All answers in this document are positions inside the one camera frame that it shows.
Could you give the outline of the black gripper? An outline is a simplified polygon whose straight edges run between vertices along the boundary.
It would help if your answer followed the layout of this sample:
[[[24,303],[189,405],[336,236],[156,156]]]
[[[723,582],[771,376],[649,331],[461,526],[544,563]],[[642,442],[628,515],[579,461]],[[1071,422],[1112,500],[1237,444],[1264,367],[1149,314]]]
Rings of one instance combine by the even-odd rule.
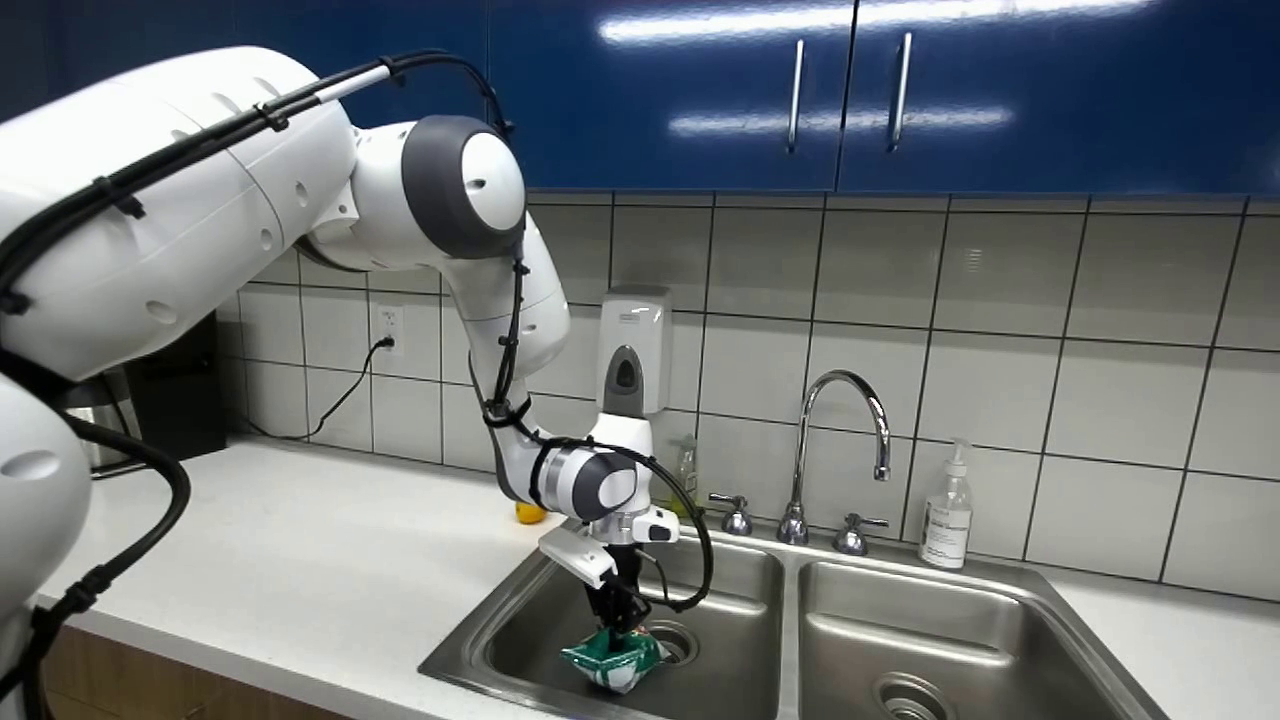
[[[650,604],[638,595],[638,551],[634,547],[610,547],[615,574],[589,594],[590,615],[609,631],[633,631]]]

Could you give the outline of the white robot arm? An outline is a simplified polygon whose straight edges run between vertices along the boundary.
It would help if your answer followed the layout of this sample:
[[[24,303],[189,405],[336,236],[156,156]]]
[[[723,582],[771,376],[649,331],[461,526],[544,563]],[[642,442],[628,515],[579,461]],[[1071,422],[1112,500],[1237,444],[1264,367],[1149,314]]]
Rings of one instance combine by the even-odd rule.
[[[499,129],[469,117],[353,124],[343,102],[389,71],[316,75],[240,46],[0,124],[5,720],[48,720],[38,660],[130,569],[113,555],[57,604],[36,601],[85,530],[88,453],[117,447],[190,491],[181,461],[66,418],[63,398],[166,348],[293,246],[349,274],[444,277],[499,487],[570,521],[541,547],[589,587],[609,656],[597,680],[625,693],[649,675],[634,551],[681,534],[649,495],[650,429],[609,411],[570,442],[528,422],[524,376],[566,336],[566,299],[521,163]]]

